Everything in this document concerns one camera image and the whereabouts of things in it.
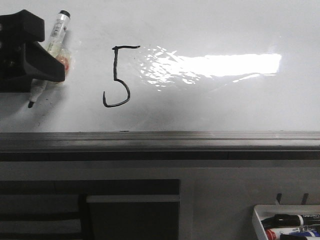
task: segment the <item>marker cap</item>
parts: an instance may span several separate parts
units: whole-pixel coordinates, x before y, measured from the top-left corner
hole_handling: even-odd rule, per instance
[[[308,238],[306,238],[305,236],[293,236],[282,234],[280,236],[280,240],[308,240]]]
[[[265,230],[265,235],[267,236],[268,240],[276,240],[277,239],[275,232],[270,229]]]
[[[274,223],[278,226],[301,226],[301,219],[298,215],[276,214]]]
[[[265,230],[267,229],[273,229],[275,228],[275,218],[274,217],[268,217],[261,221],[262,226]]]
[[[68,18],[70,18],[70,13],[67,12],[67,11],[65,11],[65,10],[61,10],[61,11],[59,12],[59,14],[64,14],[64,15],[66,15]]]

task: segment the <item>white plastic tray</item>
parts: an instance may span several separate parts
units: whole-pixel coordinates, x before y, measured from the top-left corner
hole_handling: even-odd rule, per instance
[[[261,221],[275,214],[315,214],[320,213],[320,205],[256,205],[252,224],[259,240],[268,240]]]

